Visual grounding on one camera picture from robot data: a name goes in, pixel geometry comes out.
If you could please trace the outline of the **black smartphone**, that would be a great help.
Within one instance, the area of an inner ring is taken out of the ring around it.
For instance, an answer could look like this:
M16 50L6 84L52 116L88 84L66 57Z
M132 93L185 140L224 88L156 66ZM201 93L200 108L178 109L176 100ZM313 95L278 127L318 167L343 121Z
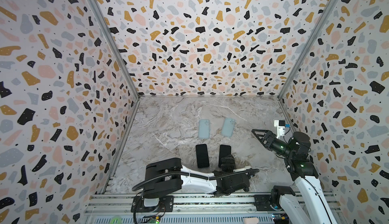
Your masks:
M208 148L206 144L196 145L196 158L198 168L208 168L210 166Z
M232 154L232 147L231 146L220 145L218 167L220 167L220 158L231 155L231 154Z

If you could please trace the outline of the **pale green phone case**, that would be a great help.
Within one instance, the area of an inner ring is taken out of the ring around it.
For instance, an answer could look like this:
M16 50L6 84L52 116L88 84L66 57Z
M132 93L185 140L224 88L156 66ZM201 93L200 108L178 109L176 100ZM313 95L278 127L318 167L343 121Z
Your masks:
M231 138L234 132L236 120L233 118L225 118L221 129L221 135Z
M199 121L198 137L202 140L210 138L210 120L201 119Z

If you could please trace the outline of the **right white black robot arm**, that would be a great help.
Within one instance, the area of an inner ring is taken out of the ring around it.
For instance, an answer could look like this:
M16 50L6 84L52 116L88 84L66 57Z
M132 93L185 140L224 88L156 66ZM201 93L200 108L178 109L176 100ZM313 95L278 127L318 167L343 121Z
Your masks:
M298 202L296 193L287 186L274 186L270 206L282 210L292 224L336 224L330 206L325 199L319 175L309 160L310 137L294 132L288 142L281 141L269 130L252 130L253 135L269 151L284 159L287 171L302 195L307 212Z

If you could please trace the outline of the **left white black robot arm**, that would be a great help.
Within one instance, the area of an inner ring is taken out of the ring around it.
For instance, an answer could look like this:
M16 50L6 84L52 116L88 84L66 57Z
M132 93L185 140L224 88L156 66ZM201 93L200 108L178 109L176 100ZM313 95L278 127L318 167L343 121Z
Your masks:
M182 189L195 190L216 197L228 196L236 191L250 191L250 179L259 169L246 166L233 169L231 164L223 165L221 171L204 173L182 165L180 158L171 158L148 164L145 179L132 190L142 190L133 200L131 212L171 212L174 197Z

